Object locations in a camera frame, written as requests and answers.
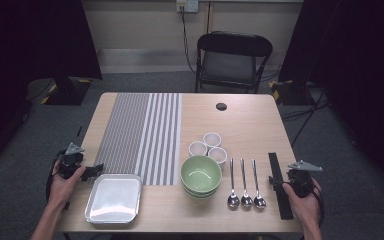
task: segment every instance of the gray carpet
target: gray carpet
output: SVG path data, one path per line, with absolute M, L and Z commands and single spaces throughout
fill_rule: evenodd
M 34 96 L 49 80 L 30 84 Z M 51 161 L 69 142 L 81 144 L 99 97 L 104 92 L 179 92 L 194 91 L 191 72 L 105 74 L 94 81 L 81 106 L 47 106 L 33 99 L 29 118 L 0 155 L 0 239 L 28 239 L 42 213 L 45 182 Z M 241 90 L 207 87 L 204 92 Z M 270 94 L 266 83 L 260 93 Z M 317 98 L 320 89 L 313 89 Z M 281 115 L 307 110 L 308 106 L 279 106 Z M 292 142 L 308 115 L 285 121 Z M 83 131 L 76 137 L 79 127 Z M 384 175 L 352 145 L 346 124 L 330 107 L 313 114 L 294 144 L 297 159 L 323 167 L 313 174 L 324 192 L 326 219 L 322 226 L 325 239 L 384 239 Z M 300 234 L 275 234 L 285 240 Z M 90 239 L 94 234 L 70 234 L 72 239 Z M 61 234 L 56 239 L 63 239 Z M 108 239 L 100 236 L 96 239 Z M 141 238 L 155 238 L 141 235 Z

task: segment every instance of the spoon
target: spoon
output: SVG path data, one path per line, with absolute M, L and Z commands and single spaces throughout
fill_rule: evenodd
M 242 205 L 244 207 L 249 208 L 252 206 L 252 198 L 248 196 L 248 193 L 246 191 L 246 181 L 245 181 L 245 169 L 244 169 L 244 159 L 241 158 L 241 167 L 242 167 L 242 178 L 244 180 L 244 196 L 241 199 Z
M 236 208 L 239 206 L 239 198 L 235 194 L 235 187 L 233 184 L 233 158 L 230 159 L 230 178 L 232 179 L 232 194 L 230 194 L 229 198 L 227 199 L 227 204 L 229 204 L 229 206 L 232 208 Z
M 255 178 L 255 187 L 257 188 L 257 196 L 254 198 L 254 204 L 257 208 L 265 208 L 266 201 L 260 195 L 260 191 L 258 190 L 258 181 L 257 181 L 257 170 L 255 167 L 255 159 L 252 159 L 252 168 L 254 169 L 254 178 Z

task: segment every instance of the aluminum tray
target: aluminum tray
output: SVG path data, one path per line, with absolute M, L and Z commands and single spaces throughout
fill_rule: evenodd
M 142 180 L 132 174 L 103 174 L 90 193 L 86 220 L 94 224 L 130 223 L 139 211 Z

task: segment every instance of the wooden table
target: wooden table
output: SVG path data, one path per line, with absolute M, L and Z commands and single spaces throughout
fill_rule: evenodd
M 83 165 L 92 166 L 104 136 L 117 93 L 102 95 L 86 133 Z M 216 109 L 225 103 L 227 110 Z M 248 193 L 255 197 L 251 159 L 256 159 L 261 195 L 267 207 L 242 206 L 231 210 L 227 198 L 231 192 L 230 170 L 226 164 L 217 192 L 209 199 L 192 199 L 180 184 L 143 186 L 139 214 L 126 226 L 92 225 L 84 212 L 92 184 L 78 182 L 69 210 L 63 212 L 57 230 L 60 232 L 172 232 L 172 233 L 258 233 L 300 232 L 297 220 L 281 220 L 268 176 L 269 152 L 276 152 L 284 179 L 287 165 L 295 162 L 277 106 L 270 95 L 256 94 L 182 94 L 182 116 L 179 167 L 188 158 L 188 146 L 207 132 L 222 137 L 222 147 L 234 158 L 235 190 L 243 195 L 240 158 L 245 160 Z

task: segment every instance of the striped placemat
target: striped placemat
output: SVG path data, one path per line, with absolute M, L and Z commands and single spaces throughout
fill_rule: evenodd
M 181 107 L 181 93 L 119 93 L 95 165 L 145 185 L 177 185 Z

